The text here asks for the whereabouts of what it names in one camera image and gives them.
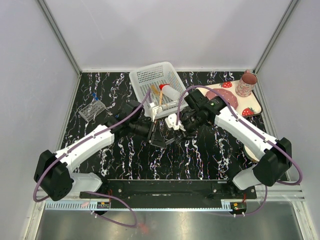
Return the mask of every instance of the red cap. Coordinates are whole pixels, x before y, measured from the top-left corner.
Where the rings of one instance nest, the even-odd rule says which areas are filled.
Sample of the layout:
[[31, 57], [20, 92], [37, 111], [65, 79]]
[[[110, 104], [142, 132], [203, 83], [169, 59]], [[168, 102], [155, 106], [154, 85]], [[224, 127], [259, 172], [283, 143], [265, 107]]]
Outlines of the red cap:
[[170, 84], [169, 84], [169, 83], [167, 83], [167, 84], [160, 84], [160, 85], [159, 85], [160, 90], [162, 90], [162, 88], [163, 88], [164, 86], [166, 86], [166, 85], [170, 85]]

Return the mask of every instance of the wooden stick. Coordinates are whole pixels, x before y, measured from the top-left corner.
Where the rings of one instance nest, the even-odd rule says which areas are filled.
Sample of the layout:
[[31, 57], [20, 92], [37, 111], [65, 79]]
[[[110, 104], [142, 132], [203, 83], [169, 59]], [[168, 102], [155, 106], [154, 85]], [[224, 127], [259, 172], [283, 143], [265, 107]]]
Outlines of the wooden stick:
[[163, 93], [162, 93], [162, 90], [160, 91], [160, 97], [159, 97], [159, 106], [162, 105], [162, 96], [163, 96]]
[[157, 95], [158, 97], [160, 96], [160, 92], [158, 91], [155, 85], [152, 84], [150, 88], [155, 95]]

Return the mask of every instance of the white cable clip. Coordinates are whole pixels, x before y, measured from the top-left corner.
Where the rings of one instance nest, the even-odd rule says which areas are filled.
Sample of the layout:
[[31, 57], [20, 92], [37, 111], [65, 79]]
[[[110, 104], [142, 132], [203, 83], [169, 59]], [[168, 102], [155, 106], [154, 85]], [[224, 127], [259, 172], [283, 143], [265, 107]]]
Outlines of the white cable clip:
[[152, 110], [152, 122], [155, 121], [156, 115], [157, 115], [158, 113], [161, 113], [161, 112], [164, 111], [164, 110], [162, 109], [162, 106], [154, 106], [154, 107], [151, 108], [151, 110]]
[[165, 124], [166, 126], [171, 129], [173, 128], [173, 130], [177, 131], [177, 130], [182, 130], [182, 131], [186, 131], [184, 126], [181, 124], [181, 121], [178, 121], [178, 125], [176, 125], [177, 122], [177, 114], [172, 113], [170, 114], [168, 117], [165, 118]]

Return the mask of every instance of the metal floor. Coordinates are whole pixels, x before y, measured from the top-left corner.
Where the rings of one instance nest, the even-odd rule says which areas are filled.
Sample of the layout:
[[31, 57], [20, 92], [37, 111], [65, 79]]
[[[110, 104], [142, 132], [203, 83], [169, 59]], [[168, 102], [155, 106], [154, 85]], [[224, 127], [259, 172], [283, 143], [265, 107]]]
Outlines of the metal floor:
[[[258, 207], [248, 203], [248, 212]], [[116, 221], [130, 224], [129, 212], [108, 212]], [[132, 229], [94, 218], [85, 211], [45, 210], [37, 240], [301, 240], [290, 202], [267, 202], [248, 217], [215, 216], [209, 212], [137, 212], [145, 227]]]

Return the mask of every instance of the black marbled tabletop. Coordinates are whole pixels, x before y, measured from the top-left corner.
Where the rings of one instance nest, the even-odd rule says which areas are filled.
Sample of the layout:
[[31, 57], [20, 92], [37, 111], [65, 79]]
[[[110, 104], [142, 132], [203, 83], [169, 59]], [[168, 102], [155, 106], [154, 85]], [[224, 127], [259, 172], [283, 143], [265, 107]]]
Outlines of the black marbled tabletop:
[[[186, 87], [212, 85], [239, 80], [243, 72], [179, 72]], [[106, 105], [106, 111], [87, 123], [78, 113], [93, 101], [92, 94]], [[129, 100], [137, 100], [128, 72], [83, 73], [72, 106], [62, 147], [90, 133], [106, 117], [116, 114]], [[260, 115], [249, 117], [265, 131]], [[167, 131], [164, 123], [160, 129]], [[220, 127], [202, 126], [193, 140], [172, 143], [166, 149], [146, 143], [140, 136], [129, 135], [98, 151], [75, 171], [101, 173], [108, 179], [169, 179], [215, 180], [227, 179], [232, 171], [252, 166], [246, 158], [242, 143]]]

